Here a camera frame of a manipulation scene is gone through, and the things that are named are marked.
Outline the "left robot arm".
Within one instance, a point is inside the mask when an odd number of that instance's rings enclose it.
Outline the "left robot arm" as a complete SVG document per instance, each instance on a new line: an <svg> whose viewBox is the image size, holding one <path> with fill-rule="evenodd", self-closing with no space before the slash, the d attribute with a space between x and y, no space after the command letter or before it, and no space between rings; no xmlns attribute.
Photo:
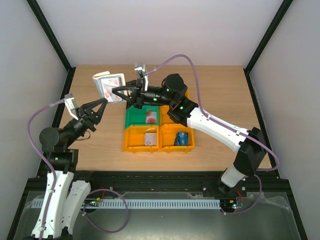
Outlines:
<svg viewBox="0 0 320 240"><path fill-rule="evenodd" d="M79 151L70 146L87 131L95 132L101 122L108 100L85 103L78 107L72 94L51 103L34 113L27 122L41 112L64 104L72 116L63 128L47 127L39 134L41 149L30 144L46 164L46 189L38 220L29 236L30 240L71 240L76 218L91 190L88 180L74 180Z"/></svg>

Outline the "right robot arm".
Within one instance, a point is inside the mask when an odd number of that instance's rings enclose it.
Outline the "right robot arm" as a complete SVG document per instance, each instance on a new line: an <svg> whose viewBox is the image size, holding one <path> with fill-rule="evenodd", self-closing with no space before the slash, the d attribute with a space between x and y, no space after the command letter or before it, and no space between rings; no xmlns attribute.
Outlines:
<svg viewBox="0 0 320 240"><path fill-rule="evenodd" d="M220 141L236 153L234 162L220 177L218 191L229 196L239 181L253 176L267 151L260 129L251 130L232 125L201 109L186 96L187 86L178 73L168 75L160 87L147 86L147 78L140 78L114 87L112 93L135 108L144 104L168 106L167 115L176 124L201 131Z"/></svg>

